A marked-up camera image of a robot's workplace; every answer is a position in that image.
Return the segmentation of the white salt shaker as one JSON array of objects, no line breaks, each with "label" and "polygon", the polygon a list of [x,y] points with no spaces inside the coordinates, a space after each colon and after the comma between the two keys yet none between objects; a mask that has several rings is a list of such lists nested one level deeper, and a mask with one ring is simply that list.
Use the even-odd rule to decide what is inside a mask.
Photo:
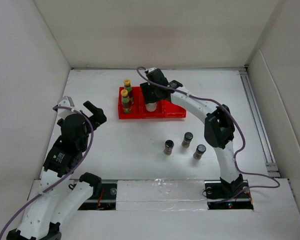
[{"label": "white salt shaker", "polygon": [[157,102],[147,103],[147,104],[145,105],[145,109],[146,109],[148,112],[154,112],[154,111],[157,109],[157,105],[158,105]]}]

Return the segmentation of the red sauce bottle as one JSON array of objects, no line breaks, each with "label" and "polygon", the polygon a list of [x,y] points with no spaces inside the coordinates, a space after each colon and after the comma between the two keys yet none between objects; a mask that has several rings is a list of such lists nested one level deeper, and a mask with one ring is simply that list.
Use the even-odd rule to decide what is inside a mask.
[{"label": "red sauce bottle", "polygon": [[134,104],[134,93],[133,93],[133,88],[131,86],[131,81],[129,79],[125,79],[123,81],[124,84],[124,89],[128,91],[128,96],[130,98],[131,104]]},{"label": "red sauce bottle", "polygon": [[123,112],[126,114],[131,113],[134,97],[130,97],[130,92],[127,89],[121,90],[120,95]]}]

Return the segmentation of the silver-lid spice jar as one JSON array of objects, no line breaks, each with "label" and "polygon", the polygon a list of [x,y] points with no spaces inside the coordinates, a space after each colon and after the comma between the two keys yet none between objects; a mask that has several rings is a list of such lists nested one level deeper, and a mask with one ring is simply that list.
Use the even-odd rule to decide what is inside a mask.
[{"label": "silver-lid spice jar", "polygon": [[163,152],[169,156],[172,154],[173,148],[174,148],[174,142],[172,140],[168,139],[164,143],[164,151]]}]

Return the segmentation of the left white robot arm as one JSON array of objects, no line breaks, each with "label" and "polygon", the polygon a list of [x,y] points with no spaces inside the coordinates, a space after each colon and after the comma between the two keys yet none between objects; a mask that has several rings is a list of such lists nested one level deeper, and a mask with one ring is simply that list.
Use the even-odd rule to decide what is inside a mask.
[{"label": "left white robot arm", "polygon": [[59,240],[62,228],[88,198],[102,193],[102,179],[86,172],[72,192],[58,205],[68,189],[68,181],[87,157],[94,140],[94,131],[107,121],[104,111],[90,101],[83,106],[91,112],[87,116],[75,109],[70,97],[59,100],[53,110],[60,119],[61,134],[52,145],[42,166],[37,194],[13,216],[15,219],[25,208],[28,211],[20,225],[8,232],[8,240]]}]

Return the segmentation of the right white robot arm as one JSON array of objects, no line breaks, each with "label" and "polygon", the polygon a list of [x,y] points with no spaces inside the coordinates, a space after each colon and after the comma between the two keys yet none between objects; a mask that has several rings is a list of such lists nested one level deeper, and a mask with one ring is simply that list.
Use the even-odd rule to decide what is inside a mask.
[{"label": "right white robot arm", "polygon": [[201,99],[193,95],[176,80],[169,82],[159,68],[138,67],[137,73],[146,80],[146,83],[140,85],[146,104],[167,100],[182,107],[204,124],[205,141],[213,147],[217,156],[221,191],[228,198],[236,195],[242,187],[243,176],[235,164],[235,125],[229,108],[213,99]]}]

